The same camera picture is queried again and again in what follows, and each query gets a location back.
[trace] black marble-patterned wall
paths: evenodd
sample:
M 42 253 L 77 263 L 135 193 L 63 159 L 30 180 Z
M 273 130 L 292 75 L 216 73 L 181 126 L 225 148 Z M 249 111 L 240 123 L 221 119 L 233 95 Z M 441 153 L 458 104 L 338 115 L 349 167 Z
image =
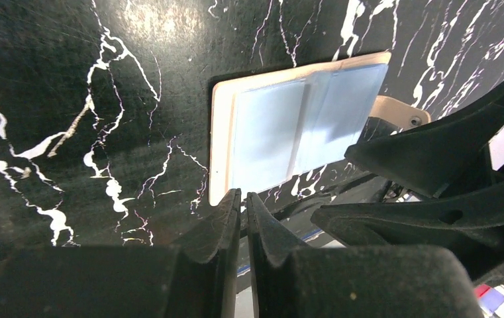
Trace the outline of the black marble-patterned wall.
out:
M 441 118 L 504 79 L 504 0 L 0 0 L 0 261 L 170 242 L 207 204 L 214 83 L 382 50 L 381 94 Z M 262 197 L 280 209 L 355 173 Z

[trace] white marble vein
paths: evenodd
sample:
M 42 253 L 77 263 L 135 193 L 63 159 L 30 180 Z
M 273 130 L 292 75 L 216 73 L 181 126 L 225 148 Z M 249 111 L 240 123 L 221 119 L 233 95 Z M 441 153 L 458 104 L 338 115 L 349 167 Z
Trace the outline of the white marble vein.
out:
M 152 130 L 152 123 L 153 123 L 152 117 L 154 116 L 154 112 L 158 109 L 158 103 L 160 102 L 160 100 L 162 98 L 162 71 L 160 71 L 160 67 L 158 65 L 158 60 L 156 59 L 156 56 L 154 55 L 154 53 L 152 51 L 150 53 L 152 54 L 152 57 L 154 58 L 154 62 L 156 63 L 156 68 L 158 69 L 158 84 L 160 86 L 158 88 L 158 94 L 154 95 L 154 98 L 156 100 L 156 104 L 148 116 L 148 119 L 150 121 L 148 123 L 148 130 L 149 131 Z M 147 145 L 150 147 L 150 135 L 148 136 L 148 144 Z
M 266 14 L 266 16 L 264 17 L 264 19 L 262 20 L 262 25 L 260 25 L 257 29 L 256 29 L 256 36 L 254 37 L 254 44 L 252 45 L 252 55 L 250 57 L 250 61 L 252 61 L 252 59 L 254 58 L 254 51 L 256 49 L 256 45 L 258 43 L 258 36 L 260 35 L 260 32 L 264 31 L 264 28 L 266 27 L 266 22 L 267 20 L 269 19 L 270 15 L 271 15 L 271 9 L 273 7 L 273 0 L 270 0 L 270 4 L 269 4 L 269 7 L 268 7 L 268 12 Z M 260 44 L 260 47 L 258 48 L 258 54 L 260 56 L 260 61 L 262 63 L 262 66 L 264 65 L 264 58 L 262 57 L 262 44 L 263 42 Z
M 146 242 L 142 238 L 124 237 L 125 234 L 135 233 L 135 232 L 138 232 L 138 231 L 143 231 L 143 232 L 145 232 L 148 235 L 148 244 L 150 246 L 154 246 L 154 233 L 152 233 L 152 231 L 150 229 L 146 228 L 146 226 L 148 225 L 148 219 L 145 219 L 144 217 L 141 217 L 136 212 L 136 210 L 133 210 L 133 213 L 142 222 L 142 225 L 140 227 L 136 228 L 136 229 L 131 229 L 131 230 L 128 230 L 128 231 L 125 231 L 125 232 L 121 233 L 121 240 L 123 240 L 123 245 L 125 245 L 125 243 L 127 243 L 129 241 L 132 241 L 132 240 L 136 240 L 138 242 L 141 242 L 142 244 L 146 244 Z
M 314 23 L 314 32 L 312 32 L 313 34 L 316 33 L 316 31 L 318 31 L 318 18 L 320 17 L 320 12 L 322 11 L 322 2 L 324 2 L 324 0 L 320 0 L 320 2 L 318 2 L 318 11 L 316 12 L 316 21 Z
M 267 202 L 267 200 L 271 197 L 271 194 L 272 194 L 273 190 L 275 190 L 275 188 L 274 188 L 274 187 L 272 187 L 271 189 L 269 189 L 269 191 L 268 191 L 268 195 L 267 195 L 267 197 L 266 197 L 266 198 L 265 198 L 265 200 L 264 200 L 264 204 L 265 204 L 265 202 Z
M 299 195 L 299 184 L 301 183 L 301 176 L 297 176 L 297 179 L 295 180 L 295 185 L 293 185 L 293 188 L 291 189 L 291 195 L 293 197 L 296 197 Z
M 392 19 L 394 21 L 393 28 L 392 28 L 392 50 L 396 47 L 396 34 L 397 34 L 397 29 L 398 29 L 398 6 L 400 4 L 400 0 L 381 0 L 378 5 L 373 9 L 373 11 L 369 14 L 369 25 L 365 29 L 365 33 L 363 36 L 361 36 L 361 41 L 359 41 L 359 49 L 357 52 L 361 51 L 361 48 L 363 47 L 363 43 L 365 41 L 365 37 L 367 36 L 367 33 L 369 33 L 369 30 L 371 29 L 372 23 L 373 23 L 373 18 L 382 13 L 384 9 L 390 9 L 394 8 L 392 10 Z
M 215 14 L 213 14 L 213 9 L 217 7 L 217 5 L 219 5 L 219 0 L 215 0 L 215 3 L 213 5 L 211 5 L 209 7 L 209 9 L 207 10 L 207 12 L 209 12 L 209 14 L 215 18 L 215 19 L 220 19 L 218 16 L 216 16 Z
M 298 191 L 298 194 L 297 194 L 297 197 L 299 199 L 301 198 L 305 198 L 305 197 L 309 197 L 311 195 L 313 195 L 314 193 L 316 193 L 316 185 L 318 184 L 318 182 L 320 181 L 320 179 L 322 178 L 322 174 L 324 173 L 324 171 L 326 170 L 326 168 L 328 167 L 327 164 L 325 164 L 315 175 L 314 175 L 314 181 L 308 186 L 308 187 L 304 187 L 303 189 L 300 189 Z M 309 176 L 312 176 L 312 172 L 314 170 L 310 171 L 307 175 L 307 181 L 310 179 Z
M 205 190 L 207 189 L 207 176 L 209 175 L 209 169 L 205 167 L 204 165 L 200 164 L 199 161 L 197 161 L 197 158 L 186 153 L 184 149 L 182 149 L 178 144 L 176 147 L 179 149 L 181 154 L 183 154 L 186 157 L 189 157 L 191 161 L 196 163 L 203 171 L 203 176 L 201 177 L 201 187 L 197 189 L 197 197 L 193 200 L 191 200 L 190 204 L 190 211 L 191 214 L 195 214 L 195 210 L 199 207 L 199 204 L 201 203 L 201 200 L 203 199 L 203 196 L 205 195 Z
M 112 36 L 111 31 L 107 27 L 102 25 L 101 19 L 99 18 L 99 15 L 97 14 L 97 6 L 95 4 L 95 0 L 92 0 L 92 11 L 97 19 L 97 23 L 98 23 L 100 29 L 103 30 L 103 32 L 100 36 L 99 58 L 96 60 L 94 65 L 92 65 L 92 67 L 90 67 L 88 74 L 86 76 L 86 78 L 87 78 L 86 84 L 88 86 L 88 88 L 87 88 L 88 94 L 85 99 L 84 107 L 82 108 L 80 113 L 78 113 L 76 118 L 72 121 L 72 124 L 70 125 L 68 130 L 64 133 L 64 135 L 61 137 L 61 139 L 57 142 L 57 144 L 53 147 L 53 149 L 51 149 L 51 151 L 49 152 L 49 155 L 48 155 L 49 157 L 55 156 L 56 150 L 63 144 L 63 142 L 66 139 L 68 139 L 74 135 L 74 133 L 76 132 L 76 127 L 77 127 L 78 123 L 80 122 L 80 119 L 87 113 L 88 110 L 90 110 L 93 113 L 94 118 L 95 118 L 95 122 L 93 124 L 94 129 L 96 129 L 97 124 L 101 120 L 98 117 L 97 112 L 95 111 L 95 106 L 94 106 L 93 98 L 92 98 L 92 94 L 91 94 L 92 75 L 93 75 L 96 68 L 99 68 L 100 70 L 108 70 L 109 71 L 109 65 L 111 62 L 124 60 L 127 57 L 132 58 L 133 62 L 136 64 L 136 66 L 140 72 L 140 75 L 142 76 L 142 78 L 144 79 L 144 82 L 148 86 L 148 89 L 152 92 L 153 98 L 156 100 L 156 103 L 158 104 L 160 102 L 158 93 L 154 89 L 154 86 L 148 81 L 148 78 L 146 76 L 146 72 L 142 68 L 140 62 L 138 61 L 138 58 L 136 58 L 136 56 L 126 47 L 125 43 L 123 42 L 123 40 L 121 38 L 119 38 L 117 36 Z M 115 48 L 113 45 L 110 45 L 106 39 L 118 42 L 119 45 L 121 46 L 121 49 L 123 50 L 117 57 L 113 58 L 109 62 L 103 61 L 103 53 L 104 53 L 105 49 L 111 50 L 112 52 L 116 53 L 117 48 Z
M 359 40 L 359 36 L 354 33 L 355 22 L 357 21 L 357 18 L 361 17 L 364 13 L 365 5 L 360 0 L 349 0 L 347 2 L 347 11 L 340 31 L 343 43 L 337 49 L 332 61 L 338 60 L 340 49 L 345 46 L 349 40 L 351 40 L 351 42 L 349 43 L 346 52 L 347 56 L 351 57 L 353 54 L 353 47 L 355 47 L 355 44 Z
M 310 178 L 312 178 L 312 175 L 314 174 L 314 170 L 310 170 L 308 174 L 306 175 L 306 181 L 310 181 Z
M 277 191 L 275 191 L 275 193 L 274 193 L 274 196 L 275 196 L 274 202 L 277 202 L 277 200 L 279 199 L 279 195 L 281 194 L 281 187 L 282 186 L 283 186 L 283 184 L 279 184 L 279 187 L 278 187 Z
M 140 192 L 136 196 L 137 199 L 140 199 L 140 197 L 142 196 L 142 194 L 145 191 L 150 191 L 150 193 L 152 193 L 152 202 L 153 202 L 154 207 L 156 207 L 156 200 L 155 200 L 156 196 L 154 194 L 154 190 L 152 189 L 152 187 L 154 186 L 154 183 L 156 182 L 156 180 L 158 178 L 160 178 L 161 176 L 163 176 L 166 173 L 166 170 L 168 169 L 168 162 L 170 161 L 170 158 L 172 157 L 172 152 L 174 151 L 174 148 L 172 147 L 172 141 L 174 141 L 174 139 L 176 139 L 176 138 L 173 137 L 166 144 L 166 147 L 168 147 L 169 151 L 168 151 L 168 154 L 166 155 L 166 159 L 162 163 L 162 171 L 157 173 L 156 175 L 146 179 L 146 181 L 144 181 L 144 183 L 142 184 L 142 189 L 140 190 Z
M 111 73 L 111 71 L 109 69 L 110 63 L 112 61 L 119 61 L 119 60 L 126 58 L 127 56 L 131 56 L 134 60 L 137 61 L 137 65 L 139 66 L 139 68 L 142 69 L 142 67 L 140 66 L 140 63 L 138 63 L 138 60 L 125 47 L 125 44 L 123 43 L 123 41 L 120 40 L 119 38 L 111 36 L 111 31 L 101 24 L 101 21 L 100 21 L 98 14 L 97 14 L 96 8 L 97 7 L 96 7 L 95 2 L 92 1 L 93 13 L 96 16 L 96 19 L 97 19 L 97 22 L 98 22 L 100 29 L 103 30 L 103 32 L 100 35 L 99 57 L 95 61 L 95 63 L 92 65 L 92 67 L 90 67 L 90 69 L 88 70 L 87 79 L 86 79 L 87 96 L 85 98 L 84 108 L 79 113 L 79 115 L 74 119 L 73 124 L 70 126 L 72 128 L 72 133 L 70 133 L 71 130 L 69 129 L 63 137 L 67 136 L 67 134 L 69 134 L 71 136 L 74 133 L 74 131 L 76 129 L 76 125 L 78 124 L 79 120 L 82 118 L 83 114 L 85 114 L 87 112 L 87 110 L 90 110 L 93 113 L 94 124 L 92 125 L 92 127 L 94 129 L 97 129 L 97 125 L 99 124 L 99 121 L 101 119 L 97 115 L 96 108 L 95 108 L 95 105 L 93 102 L 92 87 L 91 87 L 92 76 L 93 76 L 93 73 L 96 69 L 107 70 L 110 77 L 111 77 L 113 91 L 114 91 L 116 98 L 118 100 L 120 111 L 118 112 L 117 116 L 115 117 L 115 121 L 113 122 L 112 125 L 105 125 L 99 131 L 97 140 L 91 145 L 89 152 L 87 152 L 84 155 L 83 163 L 85 166 L 87 166 L 88 168 L 91 168 L 93 170 L 93 175 L 90 178 L 109 179 L 106 183 L 107 186 L 105 188 L 105 194 L 107 196 L 109 196 L 113 201 L 113 211 L 115 211 L 117 213 L 123 213 L 123 218 L 121 219 L 121 220 L 123 220 L 128 217 L 128 209 L 124 205 L 124 203 L 127 201 L 130 201 L 130 200 L 133 200 L 134 198 L 133 197 L 120 198 L 120 194 L 122 192 L 122 187 L 121 187 L 119 181 L 117 179 L 115 179 L 111 173 L 111 169 L 110 169 L 111 163 L 108 161 L 107 165 L 104 168 L 100 168 L 95 163 L 94 156 L 95 156 L 96 148 L 100 148 L 101 150 L 104 149 L 107 136 L 110 135 L 117 127 L 119 127 L 119 125 L 121 123 L 121 119 L 123 118 L 123 113 L 125 111 L 125 108 L 123 107 L 123 100 L 121 99 L 121 96 L 119 95 L 119 92 L 118 92 L 117 87 L 115 85 L 115 79 L 113 77 L 113 74 Z M 123 49 L 123 52 L 121 54 L 119 54 L 117 57 L 113 58 L 112 60 L 110 60 L 108 62 L 103 61 L 103 53 L 104 53 L 105 49 L 108 49 L 113 53 L 117 53 L 117 48 L 115 48 L 113 45 L 110 45 L 107 42 L 106 38 L 108 38 L 109 40 L 116 40 L 122 46 L 122 49 Z M 56 155 L 55 150 L 64 141 L 65 141 L 65 139 L 61 138 L 61 140 L 59 140 L 59 143 L 57 143 L 55 145 L 55 147 L 53 148 L 53 150 L 51 151 L 51 153 L 49 153 L 49 156 Z M 119 220 L 117 222 L 117 226 L 115 227 L 115 230 L 117 230 L 117 228 L 119 227 L 121 220 Z
M 462 53 L 462 58 L 460 59 L 460 64 L 464 61 L 464 58 L 466 57 L 466 54 L 468 53 L 469 47 L 473 46 L 478 39 L 481 36 L 487 36 L 489 35 L 487 30 L 483 30 L 483 27 L 479 28 L 478 31 L 476 32 L 476 20 L 480 15 L 483 13 L 484 8 L 487 5 L 491 5 L 493 7 L 492 13 L 495 13 L 498 10 L 501 10 L 504 8 L 504 2 L 503 1 L 486 1 L 480 8 L 480 10 L 476 13 L 476 15 L 473 17 L 472 21 L 470 22 L 462 40 L 462 47 L 457 54 L 457 56 Z M 488 21 L 485 25 L 490 28 L 498 28 L 498 26 L 492 25 L 494 23 L 493 21 Z M 468 48 L 465 48 L 465 44 L 470 41 L 471 38 L 474 38 L 474 41 L 468 46 Z M 442 113 L 440 115 L 440 118 L 449 115 L 451 112 L 459 108 L 459 106 L 463 105 L 463 103 L 466 101 L 468 98 L 469 94 L 471 94 L 474 90 L 476 90 L 479 85 L 480 85 L 480 78 L 482 77 L 483 71 L 484 71 L 484 66 L 483 64 L 488 63 L 488 61 L 493 61 L 498 59 L 502 53 L 504 52 L 504 36 L 503 38 L 495 44 L 492 44 L 488 47 L 484 59 L 480 61 L 480 63 L 476 66 L 475 70 L 472 72 L 472 75 L 466 79 L 461 87 L 456 91 L 454 95 L 451 95 L 450 92 L 452 90 L 452 85 L 449 88 L 446 97 L 450 97 L 450 99 L 444 104 L 444 107 L 442 109 Z M 461 65 L 458 66 L 457 72 L 454 74 L 454 79 L 457 79 L 458 75 L 458 70 L 461 68 Z M 499 83 L 501 80 L 503 80 L 504 74 L 500 76 L 500 78 L 497 80 Z
M 460 13 L 462 12 L 462 9 L 466 5 L 468 0 L 465 0 L 460 8 L 456 11 L 455 16 L 452 19 L 448 19 L 448 12 L 451 3 L 449 3 L 447 7 L 447 15 L 445 16 L 445 20 L 441 23 L 441 28 L 439 31 L 439 34 L 433 44 L 431 45 L 431 48 L 429 50 L 429 53 L 427 54 L 427 69 L 423 72 L 422 76 L 420 77 L 418 83 L 416 84 L 414 90 L 413 90 L 413 97 L 415 98 L 415 102 L 412 103 L 413 107 L 418 107 L 421 109 L 428 109 L 428 107 L 435 101 L 437 98 L 438 94 L 443 90 L 445 86 L 445 78 L 450 74 L 452 71 L 453 67 L 455 66 L 456 62 L 460 58 L 462 51 L 459 51 L 457 55 L 452 59 L 451 64 L 449 65 L 447 71 L 444 71 L 444 68 L 437 68 L 435 65 L 436 59 L 438 58 L 439 54 L 441 53 L 441 50 L 445 47 L 446 42 L 454 28 L 454 25 L 458 21 L 458 17 Z M 423 85 L 422 81 L 429 79 L 430 81 L 435 80 L 439 78 L 440 81 L 436 85 L 436 89 L 434 89 L 428 97 L 423 101 Z
M 406 56 L 408 55 L 408 52 L 411 48 L 411 45 L 412 45 L 414 39 L 419 34 L 419 31 L 421 31 L 421 29 L 423 28 L 423 25 L 425 24 L 425 21 L 427 20 L 427 15 L 428 15 L 428 12 L 425 13 L 425 16 L 423 17 L 423 21 L 421 22 L 421 24 L 419 25 L 419 28 L 415 31 L 414 35 L 411 37 L 410 42 L 408 43 L 408 47 L 406 48 L 406 51 L 404 52 L 404 57 L 402 57 L 402 64 L 400 64 L 400 70 L 398 71 L 397 77 L 399 77 L 400 74 L 402 74 L 402 69 L 404 68 L 404 63 L 406 62 Z
M 287 55 L 291 57 L 291 60 L 293 61 L 293 67 L 297 67 L 297 49 L 300 45 L 300 40 L 303 37 L 303 33 L 305 28 L 312 23 L 312 17 L 314 16 L 314 12 L 310 15 L 308 18 L 308 21 L 304 24 L 303 28 L 301 29 L 301 32 L 299 34 L 292 33 L 293 38 L 295 38 L 295 45 L 291 49 L 289 47 L 289 43 L 287 41 L 287 37 L 285 35 L 285 30 L 283 28 L 283 0 L 279 0 L 279 31 L 281 32 L 281 38 L 283 39 L 283 44 L 285 45 L 285 51 L 287 52 Z
M 0 138 L 2 138 L 3 140 L 5 140 L 7 142 L 7 144 L 8 144 L 7 152 L 15 158 L 21 157 L 21 158 L 27 159 L 29 161 L 29 163 L 32 164 L 36 168 L 36 174 L 45 184 L 48 184 L 53 189 L 62 193 L 62 189 L 60 189 L 57 185 L 50 184 L 51 180 L 49 180 L 47 177 L 45 177 L 44 174 L 40 171 L 39 167 L 31 161 L 32 158 L 40 156 L 42 154 L 42 152 L 44 152 L 46 150 L 46 147 L 48 146 L 47 139 L 43 140 L 40 144 L 34 146 L 30 150 L 26 150 L 25 152 L 17 155 L 17 154 L 15 154 L 11 143 L 9 142 L 9 140 L 7 140 L 7 135 L 6 135 L 7 123 L 8 123 L 8 120 L 6 119 L 4 114 L 2 114 L 2 111 L 0 110 Z M 68 243 L 74 244 L 74 242 L 73 242 L 74 231 L 71 227 L 66 225 L 66 215 L 62 211 L 58 210 L 60 203 L 57 204 L 57 206 L 53 207 L 52 209 L 43 209 L 40 206 L 34 204 L 33 202 L 30 201 L 29 198 L 26 197 L 26 195 L 24 193 L 22 193 L 21 191 L 19 191 L 16 188 L 16 184 L 18 183 L 18 181 L 15 180 L 14 177 L 12 177 L 7 172 L 7 169 L 12 169 L 14 171 L 16 171 L 16 170 L 23 171 L 23 173 L 24 173 L 23 176 L 25 176 L 25 173 L 27 171 L 30 172 L 30 169 L 28 167 L 20 168 L 20 167 L 9 166 L 9 164 L 6 161 L 0 160 L 0 174 L 4 177 L 4 179 L 6 179 L 8 181 L 10 188 L 15 193 L 19 194 L 22 197 L 22 199 L 24 200 L 25 205 L 27 207 L 33 207 L 36 209 L 38 214 L 46 215 L 52 219 L 52 221 L 50 223 L 50 228 L 53 231 L 53 239 L 51 240 L 51 243 L 54 246 L 56 246 L 56 243 L 57 243 L 57 240 L 60 236 L 61 231 L 68 231 L 70 234 Z

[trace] black plastic mount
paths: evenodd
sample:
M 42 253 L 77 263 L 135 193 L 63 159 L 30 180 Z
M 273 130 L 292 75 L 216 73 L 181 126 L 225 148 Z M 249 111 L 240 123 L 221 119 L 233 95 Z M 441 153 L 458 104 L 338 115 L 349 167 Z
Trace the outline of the black plastic mount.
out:
M 437 246 L 310 248 L 249 193 L 256 317 L 479 317 L 464 268 Z
M 491 169 L 488 145 L 503 125 L 504 81 L 443 119 L 351 146 L 349 161 L 424 201 L 328 205 L 312 222 L 346 246 L 443 246 L 475 284 L 503 283 L 504 166 Z
M 233 317 L 240 190 L 170 246 L 21 250 L 0 268 L 0 317 Z

